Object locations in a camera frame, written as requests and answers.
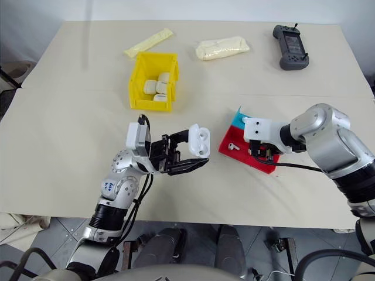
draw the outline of black cable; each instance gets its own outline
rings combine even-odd
[[[16,80],[14,80],[11,76],[8,75],[8,73],[3,71],[1,69],[1,66],[0,66],[0,77],[3,77],[6,80],[6,82],[13,84],[14,87],[16,87],[16,89],[21,88],[21,84],[17,83]]]
[[[7,268],[11,268],[11,269],[16,269],[17,263],[14,263],[14,262],[11,262],[11,261],[0,262],[0,268],[2,268],[3,266],[6,266]],[[35,273],[33,273],[33,272],[31,272],[27,269],[23,269],[22,274],[26,275],[27,277],[30,277],[30,278],[34,278],[34,277],[38,276],[37,274],[35,274]]]
[[[271,165],[271,166],[283,166],[283,167],[293,167],[293,168],[300,168],[300,169],[306,169],[306,170],[311,170],[311,171],[316,171],[316,172],[321,172],[323,171],[319,168],[315,167],[310,167],[310,166],[305,166],[305,165],[299,165],[299,164],[292,164],[292,163],[276,163],[276,162],[271,162],[271,161],[263,161],[259,159],[257,156],[254,156],[254,159],[260,163],[266,164],[266,165]]]
[[[141,125],[145,125],[145,121],[146,121],[146,124],[148,126],[148,129],[151,130],[151,127],[150,127],[150,121],[148,120],[147,116],[144,115],[144,114],[141,114],[139,117],[138,117],[138,123],[140,123]]]
[[[146,189],[149,177],[151,177],[151,180],[150,180],[150,183],[148,184],[148,187]],[[122,228],[122,230],[125,231],[125,229],[127,228],[127,226],[130,223],[129,228],[126,231],[126,233],[124,235],[122,235],[122,237],[115,243],[115,247],[117,247],[129,235],[130,231],[132,230],[134,222],[135,222],[135,217],[137,216],[137,213],[138,213],[139,206],[141,205],[142,200],[146,196],[147,192],[150,190],[153,182],[154,182],[153,174],[147,174],[147,177],[146,177],[145,183],[143,185],[143,188],[141,190],[141,193],[139,194],[138,199],[134,200],[135,204],[134,204],[134,206],[133,206],[133,208],[132,208],[132,210],[131,210],[128,218],[127,218],[127,221],[125,222],[124,227]]]
[[[309,253],[306,257],[301,259],[298,263],[298,266],[295,270],[294,281],[303,281],[304,273],[306,268],[312,263],[313,261],[324,258],[327,256],[344,256],[345,258],[355,259],[356,261],[364,262],[368,265],[375,266],[375,260],[369,258],[368,256],[362,255],[360,253],[342,250],[342,249],[328,249],[328,250],[320,250],[316,252]]]
[[[51,259],[47,256],[47,254],[42,249],[30,248],[22,255],[21,260],[19,261],[19,264],[15,268],[9,281],[17,281],[19,279],[23,270],[25,269],[26,262],[29,260],[29,257],[32,253],[37,253],[45,260],[45,262],[49,265],[51,269],[56,269],[56,266],[54,265],[54,263],[51,261]]]
[[[375,275],[375,272],[374,271],[362,272],[362,273],[359,273],[358,275],[356,275],[354,277],[358,277],[360,275]]]

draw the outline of white wall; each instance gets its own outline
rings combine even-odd
[[[375,73],[375,0],[0,0],[1,60],[38,61],[64,20],[85,19],[338,23],[363,72]]]

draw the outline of floor tile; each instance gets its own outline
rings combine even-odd
[[[85,218],[57,218],[60,223],[68,230],[69,233],[73,233],[77,228],[85,221]]]
[[[80,226],[72,233],[72,236],[73,238],[76,240],[76,241],[79,241],[79,239],[82,238],[83,236],[83,231],[86,227],[86,225],[90,222],[90,219],[85,219],[81,224]]]
[[[346,245],[344,246],[345,250],[353,251],[357,253],[362,253],[361,246],[358,242],[357,236],[355,233],[349,234]],[[349,280],[355,275],[359,267],[360,262],[354,259],[340,258],[339,263],[336,267],[335,274],[331,281],[341,281]]]
[[[274,253],[273,251],[269,251],[264,245],[264,241],[269,230],[269,228],[263,228],[255,239],[246,256],[247,265],[249,267],[256,268],[259,273],[265,274],[267,276],[272,270],[289,272],[286,252],[283,251],[281,253]],[[320,249],[333,248],[331,244],[318,237],[315,232],[311,231],[311,229],[274,228],[274,230],[279,232],[280,237],[295,238],[296,254],[299,261],[305,255],[311,252]],[[335,271],[335,267],[338,264],[338,260],[338,258],[332,257],[312,263],[311,266],[309,266],[309,268],[307,268],[306,270],[305,279],[307,281],[330,280]],[[277,280],[275,278],[279,278],[279,280],[290,280],[290,277],[288,276],[274,276],[273,278],[274,279],[271,280]]]
[[[0,261],[11,261],[19,263],[19,260],[21,259],[22,255],[23,252],[19,249],[16,249],[7,244],[0,245]],[[36,270],[32,268],[29,263],[26,264],[26,269],[29,269],[30,271],[37,273]],[[10,268],[0,268],[0,280],[9,280],[13,272],[14,270]],[[24,275],[21,275],[21,277],[19,278],[19,281],[26,280],[30,280],[30,278]]]
[[[261,227],[252,227],[248,225],[234,225],[234,227],[240,236],[246,254],[250,250],[250,246],[255,241]]]
[[[77,241],[70,236],[68,240],[54,253],[51,257],[52,262],[56,265],[57,268],[65,268],[67,262],[72,255],[74,248],[77,245]],[[48,265],[44,265],[38,274],[43,274],[50,271]]]
[[[217,224],[178,224],[179,228],[184,228],[187,231],[188,237],[192,241],[200,241],[210,251],[216,253]]]
[[[316,230],[312,231],[307,228],[275,228],[279,232],[280,237],[293,237],[296,243],[296,252],[298,261],[300,261],[304,256],[311,252],[315,252],[322,249],[333,249],[334,247],[327,243],[322,238],[318,237]],[[338,241],[341,241],[341,234],[333,233]],[[289,270],[287,259],[282,261],[282,265],[286,266]],[[335,268],[338,264],[339,258],[328,257],[317,261],[314,261],[305,272],[305,279],[307,281],[321,281],[321,280],[331,280]]]
[[[31,248],[40,248],[47,256],[53,254],[68,240],[69,233],[56,218],[52,218],[49,228],[40,231],[35,237]],[[31,254],[26,268],[32,272],[38,272],[45,265],[45,261],[38,254]]]
[[[268,227],[263,227],[256,239],[254,240],[250,250],[246,254],[246,265],[249,269],[254,268],[259,274],[268,276],[268,274],[273,270],[286,271],[288,270],[288,260],[286,252],[276,253],[270,251],[265,245],[267,232],[270,229]],[[280,281],[290,281],[289,276],[275,275],[276,279]],[[252,280],[252,274],[249,274],[249,280]]]
[[[332,229],[309,228],[309,230],[336,249],[342,249],[344,247],[349,235],[348,233],[335,233]]]
[[[215,254],[199,237],[187,234],[185,252],[181,263],[214,266]]]

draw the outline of red board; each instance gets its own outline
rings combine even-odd
[[[236,146],[238,146],[240,150],[237,150],[237,149],[229,150],[228,145],[231,142],[233,142]],[[267,174],[272,173],[276,169],[276,166],[262,164],[256,161],[249,154],[248,148],[249,148],[249,143],[244,141],[244,130],[236,126],[230,126],[227,133],[225,134],[223,141],[221,142],[219,146],[219,152],[233,159],[241,161],[251,167],[261,170],[262,172],[267,173]],[[277,162],[278,160],[279,160],[279,155],[275,155],[274,161]]]

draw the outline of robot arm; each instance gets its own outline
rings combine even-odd
[[[316,104],[290,123],[245,120],[244,139],[255,157],[307,151],[348,199],[357,217],[375,216],[375,157],[350,129],[349,117]]]
[[[162,140],[154,143],[149,129],[145,115],[141,115],[138,122],[129,124],[126,149],[115,155],[111,170],[101,183],[95,213],[67,265],[67,269],[82,280],[114,273],[119,257],[116,246],[123,239],[126,228],[124,218],[138,194],[142,176],[188,173],[209,160],[208,129],[195,124],[189,130],[163,135]],[[180,160],[180,151],[176,149],[181,142],[187,142],[190,152],[198,158]]]

